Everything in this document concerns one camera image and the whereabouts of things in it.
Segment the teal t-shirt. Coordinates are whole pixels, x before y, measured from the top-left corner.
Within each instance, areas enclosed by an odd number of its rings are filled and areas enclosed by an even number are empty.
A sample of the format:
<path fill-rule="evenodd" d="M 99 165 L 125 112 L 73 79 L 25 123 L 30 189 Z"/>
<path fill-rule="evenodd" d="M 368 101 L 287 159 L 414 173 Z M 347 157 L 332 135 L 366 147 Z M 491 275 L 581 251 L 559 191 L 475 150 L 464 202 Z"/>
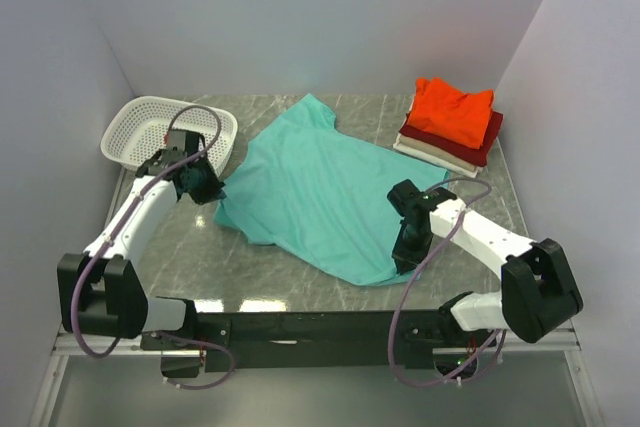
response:
<path fill-rule="evenodd" d="M 400 216 L 387 199 L 404 180 L 428 188 L 445 169 L 336 129 L 308 94 L 248 144 L 214 220 L 254 245 L 276 245 L 356 286 L 402 283 L 392 250 Z"/>

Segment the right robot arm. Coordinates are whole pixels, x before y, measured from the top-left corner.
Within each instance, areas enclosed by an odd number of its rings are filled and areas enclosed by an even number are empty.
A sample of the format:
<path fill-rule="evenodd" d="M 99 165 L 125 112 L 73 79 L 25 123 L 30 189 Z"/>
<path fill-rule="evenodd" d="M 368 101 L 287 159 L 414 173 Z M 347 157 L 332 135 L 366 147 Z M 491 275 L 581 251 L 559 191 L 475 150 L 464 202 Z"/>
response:
<path fill-rule="evenodd" d="M 460 346 L 473 333 L 509 330 L 535 343 L 584 308 L 581 292 L 561 245 L 513 233 L 473 211 L 438 183 L 426 192 L 410 180 L 391 188 L 387 199 L 401 217 L 392 250 L 399 273 L 414 273 L 433 253 L 434 237 L 450 241 L 499 280 L 497 292 L 464 292 L 430 312 L 435 337 Z"/>

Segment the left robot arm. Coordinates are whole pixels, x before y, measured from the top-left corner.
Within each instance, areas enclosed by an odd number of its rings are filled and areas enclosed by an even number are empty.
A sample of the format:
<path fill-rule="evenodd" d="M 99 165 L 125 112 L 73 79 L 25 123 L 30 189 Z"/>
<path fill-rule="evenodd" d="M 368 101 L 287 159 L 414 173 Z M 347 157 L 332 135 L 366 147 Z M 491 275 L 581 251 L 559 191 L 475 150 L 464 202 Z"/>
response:
<path fill-rule="evenodd" d="M 182 196 L 197 204 L 223 198 L 223 182 L 208 159 L 215 139 L 171 128 L 164 144 L 136 170 L 129 196 L 103 232 L 57 266 L 64 329 L 82 348 L 88 335 L 133 339 L 164 331 L 176 348 L 193 346 L 200 325 L 192 301 L 153 297 L 136 267 L 154 232 Z"/>

